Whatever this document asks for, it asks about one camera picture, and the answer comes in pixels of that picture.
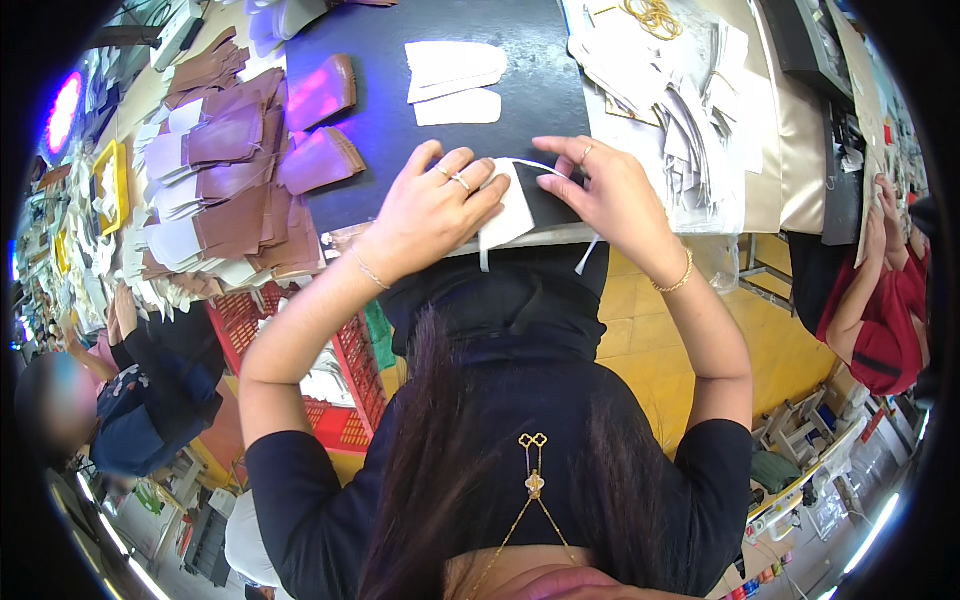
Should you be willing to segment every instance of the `gold necklace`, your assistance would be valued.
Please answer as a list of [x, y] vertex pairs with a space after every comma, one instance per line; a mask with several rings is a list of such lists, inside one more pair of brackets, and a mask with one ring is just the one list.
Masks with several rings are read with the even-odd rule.
[[[480, 575], [480, 579], [477, 580], [477, 583], [473, 586], [473, 589], [470, 590], [470, 595], [466, 600], [470, 600], [470, 596], [476, 593], [476, 590], [480, 588], [483, 582], [487, 579], [487, 574], [490, 573], [490, 569], [493, 566], [493, 563], [496, 562], [496, 559], [500, 557], [500, 553], [503, 552], [503, 549], [507, 546], [507, 542], [510, 541], [510, 536], [514, 534], [516, 526], [520, 523], [520, 520], [523, 518], [523, 515], [527, 512], [527, 508], [530, 507], [530, 504], [536, 500], [540, 507], [543, 509], [543, 513], [550, 520], [550, 524], [553, 525], [553, 530], [557, 532], [557, 536], [560, 537], [560, 541], [564, 543], [564, 548], [570, 556], [570, 560], [574, 565], [580, 566], [577, 562], [577, 559], [573, 556], [573, 552], [570, 550], [570, 545], [566, 543], [566, 538], [564, 534], [560, 533], [560, 527], [557, 527], [557, 523], [553, 520], [550, 511], [546, 510], [546, 505], [543, 504], [542, 490], [546, 486], [546, 481], [540, 475], [543, 473], [543, 447], [546, 445], [547, 439], [546, 436], [542, 433], [538, 433], [535, 436], [531, 436], [529, 433], [525, 433], [519, 437], [517, 443], [523, 446], [524, 452], [526, 452], [527, 458], [527, 479], [524, 481], [524, 485], [527, 488], [527, 503], [523, 505], [523, 509], [520, 510], [520, 514], [516, 516], [514, 524], [510, 526], [510, 532], [507, 533], [507, 537], [503, 539], [503, 543], [500, 544], [500, 547], [496, 549], [496, 553], [493, 554], [493, 558], [490, 559], [490, 562], [487, 563], [487, 568], [483, 570], [483, 573]], [[535, 445], [537, 447], [537, 468], [530, 470], [530, 446]]]

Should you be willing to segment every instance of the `black work table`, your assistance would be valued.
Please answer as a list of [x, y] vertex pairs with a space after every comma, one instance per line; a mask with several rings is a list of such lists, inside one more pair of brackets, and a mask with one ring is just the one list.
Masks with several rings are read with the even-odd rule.
[[[336, 53], [350, 56], [356, 74], [356, 106], [322, 125], [340, 129], [367, 170], [305, 195], [317, 232], [356, 231], [375, 219], [396, 174], [428, 139], [440, 140], [446, 152], [468, 146], [478, 158], [513, 156], [553, 166], [556, 158], [536, 150], [532, 137], [590, 131], [579, 68], [566, 52], [567, 35], [556, 0], [411, 0], [390, 8], [344, 5], [288, 41], [291, 90]], [[410, 70], [404, 44], [426, 40], [483, 42], [507, 53], [507, 72], [487, 87], [503, 99], [499, 121], [417, 126], [406, 101]], [[592, 230], [572, 210], [536, 186], [534, 178], [543, 171], [516, 168], [537, 223], [532, 235], [521, 236], [532, 240], [527, 245], [592, 239]]]

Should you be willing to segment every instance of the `power strip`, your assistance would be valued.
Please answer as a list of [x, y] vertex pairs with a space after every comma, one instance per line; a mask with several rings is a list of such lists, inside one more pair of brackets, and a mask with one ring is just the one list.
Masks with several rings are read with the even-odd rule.
[[170, 66], [180, 53], [181, 45], [191, 36], [194, 26], [203, 14], [197, 0], [186, 0], [180, 5], [160, 32], [160, 47], [150, 49], [150, 65], [154, 69], [162, 73]]

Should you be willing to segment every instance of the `pink light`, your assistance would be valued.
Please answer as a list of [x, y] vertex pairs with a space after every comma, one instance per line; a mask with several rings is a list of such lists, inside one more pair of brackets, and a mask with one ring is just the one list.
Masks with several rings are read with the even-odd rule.
[[77, 104], [80, 102], [81, 77], [79, 72], [73, 72], [66, 78], [60, 93], [57, 95], [57, 101], [50, 110], [50, 122], [47, 124], [49, 141], [47, 146], [50, 151], [57, 153], [66, 143], [66, 138], [70, 134], [70, 126], [73, 125], [73, 117], [77, 113]]

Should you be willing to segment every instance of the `gold ring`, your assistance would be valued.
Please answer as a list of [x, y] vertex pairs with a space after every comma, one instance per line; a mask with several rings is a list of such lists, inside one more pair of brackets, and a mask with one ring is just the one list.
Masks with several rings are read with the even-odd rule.
[[461, 185], [464, 186], [464, 189], [467, 190], [467, 193], [468, 194], [470, 193], [470, 186], [467, 184], [466, 181], [464, 181], [464, 178], [460, 177], [459, 172], [454, 173], [453, 175], [450, 176], [450, 178], [454, 181], [458, 181]]

